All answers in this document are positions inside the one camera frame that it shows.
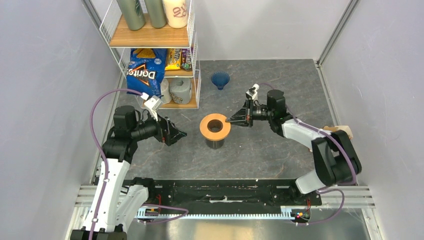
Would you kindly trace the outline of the glass coffee carafe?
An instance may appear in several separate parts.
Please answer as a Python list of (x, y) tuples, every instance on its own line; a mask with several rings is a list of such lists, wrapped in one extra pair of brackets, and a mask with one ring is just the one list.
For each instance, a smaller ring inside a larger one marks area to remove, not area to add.
[(221, 148), (224, 145), (225, 139), (221, 139), (221, 140), (205, 139), (205, 143), (209, 148), (216, 150)]

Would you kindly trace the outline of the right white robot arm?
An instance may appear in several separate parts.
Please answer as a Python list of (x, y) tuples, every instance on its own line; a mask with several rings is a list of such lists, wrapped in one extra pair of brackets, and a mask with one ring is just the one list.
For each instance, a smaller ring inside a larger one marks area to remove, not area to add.
[(260, 104), (257, 88), (246, 92), (246, 100), (240, 110), (226, 122), (241, 127), (252, 127), (255, 121), (267, 121), (277, 135), (296, 141), (312, 151), (314, 169), (298, 177), (288, 191), (289, 200), (300, 205), (309, 193), (335, 185), (354, 185), (362, 165), (348, 133), (314, 127), (293, 116), (281, 90), (271, 89), (266, 104)]

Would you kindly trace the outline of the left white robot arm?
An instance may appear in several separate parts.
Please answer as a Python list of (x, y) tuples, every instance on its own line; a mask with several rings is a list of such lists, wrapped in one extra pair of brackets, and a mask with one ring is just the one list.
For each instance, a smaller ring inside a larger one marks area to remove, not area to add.
[(152, 204), (157, 198), (153, 179), (135, 177), (125, 198), (119, 202), (138, 142), (155, 138), (171, 146), (187, 135), (168, 117), (154, 117), (148, 113), (143, 120), (142, 113), (130, 105), (115, 109), (113, 123), (101, 146), (104, 159), (90, 210), (81, 229), (72, 230), (72, 240), (127, 239), (128, 228), (139, 208), (143, 204)]

